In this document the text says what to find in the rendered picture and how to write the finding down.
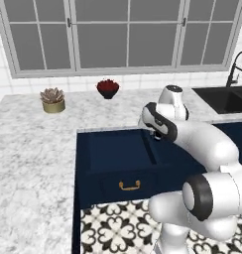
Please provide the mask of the navy blue drawer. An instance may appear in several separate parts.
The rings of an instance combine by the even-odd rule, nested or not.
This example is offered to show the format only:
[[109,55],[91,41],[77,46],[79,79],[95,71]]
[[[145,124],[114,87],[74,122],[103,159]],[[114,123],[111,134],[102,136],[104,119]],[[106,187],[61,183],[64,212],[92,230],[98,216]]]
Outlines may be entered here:
[[155,140],[144,130],[90,134],[90,177],[96,180],[102,202],[148,198],[178,191],[170,143]]

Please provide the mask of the red flowers in black pot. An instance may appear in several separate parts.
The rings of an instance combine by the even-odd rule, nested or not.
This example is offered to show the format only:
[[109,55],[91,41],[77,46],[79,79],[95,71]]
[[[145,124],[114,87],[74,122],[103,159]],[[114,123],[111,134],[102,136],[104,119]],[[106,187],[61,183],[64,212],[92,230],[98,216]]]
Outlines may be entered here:
[[99,81],[96,88],[105,99],[111,99],[119,90],[119,84],[111,79],[106,79]]

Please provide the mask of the black sink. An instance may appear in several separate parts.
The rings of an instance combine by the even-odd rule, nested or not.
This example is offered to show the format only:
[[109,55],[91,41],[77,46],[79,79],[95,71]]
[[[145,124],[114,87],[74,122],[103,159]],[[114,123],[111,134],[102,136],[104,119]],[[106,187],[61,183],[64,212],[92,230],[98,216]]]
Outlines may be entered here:
[[242,113],[242,86],[200,87],[193,91],[218,114]]

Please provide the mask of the grey framed window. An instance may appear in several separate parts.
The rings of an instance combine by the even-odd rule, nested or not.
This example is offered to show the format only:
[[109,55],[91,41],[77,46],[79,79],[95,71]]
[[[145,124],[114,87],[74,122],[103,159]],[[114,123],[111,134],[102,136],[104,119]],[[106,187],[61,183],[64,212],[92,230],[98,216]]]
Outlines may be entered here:
[[241,25],[242,0],[0,0],[15,78],[226,70]]

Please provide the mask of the succulent in yellow pot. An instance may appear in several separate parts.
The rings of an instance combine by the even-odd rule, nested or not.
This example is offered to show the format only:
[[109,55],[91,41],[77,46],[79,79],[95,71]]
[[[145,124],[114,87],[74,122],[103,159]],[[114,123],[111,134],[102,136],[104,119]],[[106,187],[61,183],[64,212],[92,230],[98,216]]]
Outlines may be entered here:
[[65,110],[63,91],[55,88],[46,88],[40,93],[44,111],[47,113],[60,113]]

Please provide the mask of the navy blue cabinet run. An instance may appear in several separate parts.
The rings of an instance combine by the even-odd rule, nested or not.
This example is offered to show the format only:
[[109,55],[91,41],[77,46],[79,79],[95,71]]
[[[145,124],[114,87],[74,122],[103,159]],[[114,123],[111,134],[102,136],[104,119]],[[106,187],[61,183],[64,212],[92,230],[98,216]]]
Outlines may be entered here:
[[[75,186],[74,186],[74,212],[73,212],[73,236],[72,245],[78,245],[78,213],[81,210],[87,210],[94,204],[109,203],[102,202],[101,194],[94,194],[99,190],[96,180],[90,177],[90,150],[89,139],[91,133],[79,133],[76,137],[76,164],[75,164]],[[202,174],[205,172],[204,166],[196,162],[195,159],[189,155],[185,150],[179,148],[175,144],[170,143],[171,162],[174,164],[174,176],[182,184],[186,178]]]

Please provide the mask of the black tap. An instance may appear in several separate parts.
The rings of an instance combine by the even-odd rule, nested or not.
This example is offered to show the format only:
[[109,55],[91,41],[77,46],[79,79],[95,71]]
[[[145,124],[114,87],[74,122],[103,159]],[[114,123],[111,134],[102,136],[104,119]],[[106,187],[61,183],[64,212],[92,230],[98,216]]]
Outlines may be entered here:
[[242,72],[242,68],[239,67],[239,66],[237,65],[237,60],[238,60],[238,58],[239,58],[241,55],[242,55],[242,51],[239,52],[239,53],[237,54],[237,56],[235,57],[235,59],[234,59],[233,65],[232,65],[232,67],[231,67],[230,73],[229,73],[228,78],[227,78],[226,87],[230,87],[232,84],[238,82],[238,78],[237,78],[237,79],[234,79],[233,76],[234,76],[234,71],[235,71],[236,69],[238,69],[238,70],[240,70],[240,71]]

